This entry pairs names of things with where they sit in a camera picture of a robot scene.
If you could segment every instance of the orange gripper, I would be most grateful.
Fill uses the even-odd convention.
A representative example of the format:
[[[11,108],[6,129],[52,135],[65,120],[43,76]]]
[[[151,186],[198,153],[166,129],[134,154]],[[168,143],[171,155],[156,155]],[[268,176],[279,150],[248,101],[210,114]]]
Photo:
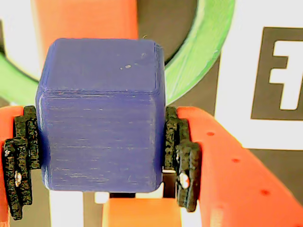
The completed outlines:
[[[191,139],[202,148],[202,226],[303,227],[299,202],[211,115],[195,107],[177,113],[188,120]]]

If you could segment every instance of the hole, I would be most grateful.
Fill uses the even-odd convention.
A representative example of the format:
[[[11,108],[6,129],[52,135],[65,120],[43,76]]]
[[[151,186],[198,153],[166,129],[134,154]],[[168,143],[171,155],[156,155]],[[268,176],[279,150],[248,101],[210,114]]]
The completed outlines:
[[[240,162],[240,159],[233,158],[232,161],[233,161],[234,163],[239,163],[239,162]]]
[[[270,192],[268,190],[261,190],[261,194],[264,195],[264,196],[269,196],[270,195]]]

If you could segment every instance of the orange plastic part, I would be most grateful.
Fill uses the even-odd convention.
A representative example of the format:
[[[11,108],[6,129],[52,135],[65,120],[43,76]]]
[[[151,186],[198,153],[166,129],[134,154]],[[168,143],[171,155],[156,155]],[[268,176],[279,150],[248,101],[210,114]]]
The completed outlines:
[[[203,151],[200,211],[204,227],[303,227],[288,189],[211,115],[178,108]]]
[[[136,0],[34,0],[42,62],[58,38],[137,39]]]
[[[181,227],[175,199],[112,198],[103,209],[102,227]]]
[[[9,209],[2,168],[3,143],[6,139],[13,138],[14,117],[21,115],[23,115],[23,107],[21,106],[0,108],[0,227],[9,226]]]

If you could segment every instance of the tape roll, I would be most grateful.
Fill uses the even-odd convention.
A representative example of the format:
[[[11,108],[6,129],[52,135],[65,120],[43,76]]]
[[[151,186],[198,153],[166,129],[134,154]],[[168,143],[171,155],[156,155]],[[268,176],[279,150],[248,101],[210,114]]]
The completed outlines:
[[[212,67],[228,34],[234,4],[235,0],[198,1],[192,28],[165,69],[167,104],[188,92]],[[0,56],[0,81],[1,97],[18,105],[34,104],[38,82],[4,56]]]

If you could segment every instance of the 3d printed cube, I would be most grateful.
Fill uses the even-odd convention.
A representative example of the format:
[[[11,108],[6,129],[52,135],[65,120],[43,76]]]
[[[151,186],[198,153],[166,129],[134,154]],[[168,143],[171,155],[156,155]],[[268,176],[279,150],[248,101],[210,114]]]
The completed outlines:
[[[151,192],[162,181],[165,90],[153,41],[58,39],[36,95],[52,190]]]

